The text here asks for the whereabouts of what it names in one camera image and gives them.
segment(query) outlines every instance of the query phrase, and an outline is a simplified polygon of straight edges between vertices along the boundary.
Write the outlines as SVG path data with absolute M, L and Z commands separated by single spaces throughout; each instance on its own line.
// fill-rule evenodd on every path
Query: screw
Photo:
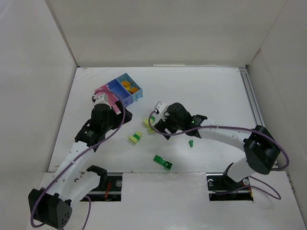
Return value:
M 243 182 L 243 184 L 244 184 L 245 186 L 246 186 L 246 185 L 249 185 L 249 180 L 248 180 L 248 179 L 246 179 L 246 178 L 245 178 L 245 179 L 243 179 L 243 181 L 242 181 L 242 182 Z
M 121 187 L 122 182 L 120 180 L 118 180 L 118 181 L 116 181 L 115 185 L 116 185 L 116 187 Z
M 211 186 L 213 186 L 213 179 L 209 179 L 208 180 L 208 185 L 211 187 Z

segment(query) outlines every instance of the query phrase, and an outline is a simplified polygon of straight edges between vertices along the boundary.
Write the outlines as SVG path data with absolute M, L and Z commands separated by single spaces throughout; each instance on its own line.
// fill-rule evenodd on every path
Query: white wall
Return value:
M 78 65 L 249 64 L 286 0 L 47 0 Z
M 307 1 L 288 0 L 248 68 L 264 122 L 290 156 L 307 223 Z
M 0 223 L 24 229 L 76 70 L 42 0 L 0 1 Z

